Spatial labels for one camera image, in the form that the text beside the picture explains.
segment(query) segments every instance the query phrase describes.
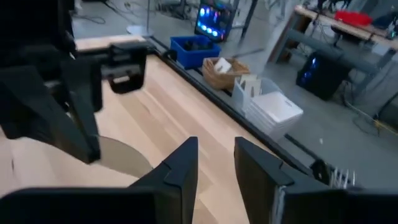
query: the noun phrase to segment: concrete floor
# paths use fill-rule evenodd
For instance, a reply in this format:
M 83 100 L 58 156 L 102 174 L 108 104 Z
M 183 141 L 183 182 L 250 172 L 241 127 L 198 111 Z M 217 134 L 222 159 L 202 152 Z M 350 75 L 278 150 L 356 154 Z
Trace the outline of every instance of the concrete floor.
M 144 0 L 137 1 L 146 5 Z M 124 9 L 124 1 L 113 0 L 119 9 Z M 237 21 L 243 21 L 250 2 L 241 0 L 241 14 Z M 80 14 L 100 16 L 106 24 L 95 24 L 85 19 L 74 19 L 73 27 L 76 38 L 101 37 L 126 33 L 129 24 L 145 24 L 145 11 L 134 10 L 138 16 L 123 14 L 123 18 L 100 3 L 83 3 Z M 392 178 L 398 170 L 398 138 L 382 132 L 380 137 L 360 131 L 352 122 L 357 115 L 338 103 L 325 102 L 295 85 L 297 70 L 303 65 L 301 58 L 293 58 L 285 65 L 265 65 L 264 57 L 273 43 L 272 34 L 281 26 L 276 26 L 275 14 L 265 9 L 259 1 L 255 17 L 243 42 L 238 45 L 240 31 L 234 30 L 226 43 L 221 44 L 221 55 L 231 57 L 256 49 L 264 51 L 240 57 L 248 64 L 252 73 L 270 77 L 282 91 L 299 107 L 304 116 L 289 134 L 305 147 L 324 158 L 330 164 L 343 169 L 355 170 L 357 181 L 369 188 L 398 188 L 398 179 Z M 165 45 L 170 45 L 170 36 L 193 35 L 193 26 L 188 21 L 173 19 L 162 14 L 150 15 L 150 28 L 155 37 Z M 311 157 L 302 152 L 286 139 L 278 142 L 283 148 L 309 165 Z

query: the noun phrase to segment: red object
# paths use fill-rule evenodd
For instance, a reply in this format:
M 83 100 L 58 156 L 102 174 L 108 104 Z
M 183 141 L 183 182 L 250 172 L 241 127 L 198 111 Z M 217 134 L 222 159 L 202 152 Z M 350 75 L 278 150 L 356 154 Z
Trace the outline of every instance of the red object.
M 348 11 L 337 11 L 335 19 L 353 26 L 367 26 L 372 23 L 372 18 L 367 14 Z

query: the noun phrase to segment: white stacked containers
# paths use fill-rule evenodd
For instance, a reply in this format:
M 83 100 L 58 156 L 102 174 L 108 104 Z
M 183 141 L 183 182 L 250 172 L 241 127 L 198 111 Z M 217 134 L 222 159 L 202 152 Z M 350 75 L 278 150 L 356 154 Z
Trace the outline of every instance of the white stacked containers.
M 233 100 L 245 118 L 260 131 L 277 141 L 282 138 L 303 115 L 303 110 L 291 102 L 270 79 L 262 78 L 261 94 L 248 96 L 235 80 Z
M 246 119 L 275 141 L 282 138 L 302 115 L 303 110 L 278 91 L 252 98 L 245 113 Z

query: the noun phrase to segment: blue led light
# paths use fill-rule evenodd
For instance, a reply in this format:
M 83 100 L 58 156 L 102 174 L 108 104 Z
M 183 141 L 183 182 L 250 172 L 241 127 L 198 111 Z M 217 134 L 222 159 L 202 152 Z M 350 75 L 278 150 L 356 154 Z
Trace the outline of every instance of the blue led light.
M 317 65 L 318 65 L 317 59 L 316 58 L 312 59 L 312 64 L 311 64 L 310 69 L 312 69 L 312 70 L 316 69 Z
M 305 78 L 310 78 L 312 76 L 311 72 L 304 73 Z

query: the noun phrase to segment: workbench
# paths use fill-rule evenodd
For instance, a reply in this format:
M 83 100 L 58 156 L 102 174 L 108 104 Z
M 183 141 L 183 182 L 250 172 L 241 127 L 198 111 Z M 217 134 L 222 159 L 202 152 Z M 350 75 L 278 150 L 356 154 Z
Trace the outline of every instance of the workbench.
M 120 35 L 76 44 L 84 52 L 133 40 L 144 39 Z M 138 91 L 117 95 L 103 82 L 103 109 L 96 113 L 100 135 L 137 149 L 153 167 L 188 137 L 198 136 L 194 223 L 248 223 L 235 176 L 234 139 L 243 136 L 270 153 L 278 150 L 265 147 L 165 62 L 159 55 L 147 56 L 145 84 Z M 120 160 L 129 158 L 134 159 L 128 152 L 120 154 Z M 127 187 L 135 180 L 99 164 L 86 165 L 42 142 L 12 141 L 0 134 L 0 196 L 26 187 Z
M 305 35 L 305 30 L 308 25 L 303 29 L 302 24 L 299 26 L 299 21 L 303 18 L 315 21 L 317 24 L 330 24 L 336 29 L 339 29 L 347 34 L 351 34 L 355 37 L 363 39 L 365 41 L 372 41 L 378 44 L 382 44 L 389 47 L 389 50 L 384 54 L 378 62 L 370 63 L 361 59 L 358 54 L 346 52 L 342 49 L 333 47 L 331 44 L 324 43 L 320 40 L 312 38 L 312 36 Z M 357 98 L 365 90 L 366 86 L 373 80 L 373 78 L 381 71 L 381 69 L 387 65 L 391 58 L 395 55 L 398 50 L 398 40 L 390 40 L 385 38 L 386 32 L 379 30 L 373 26 L 366 27 L 355 27 L 349 24 L 345 24 L 342 21 L 337 21 L 331 14 L 318 14 L 312 10 L 309 10 L 301 5 L 295 6 L 294 12 L 289 18 L 287 25 L 284 27 L 282 34 L 280 35 L 277 43 L 271 50 L 271 54 L 267 59 L 268 62 L 280 62 L 283 53 L 288 51 L 289 53 L 300 55 L 302 54 L 295 49 L 298 44 L 292 44 L 293 42 L 302 43 L 314 50 L 319 50 L 324 54 L 331 56 L 332 58 L 338 58 L 349 66 L 366 74 L 365 78 L 354 86 L 353 96 Z

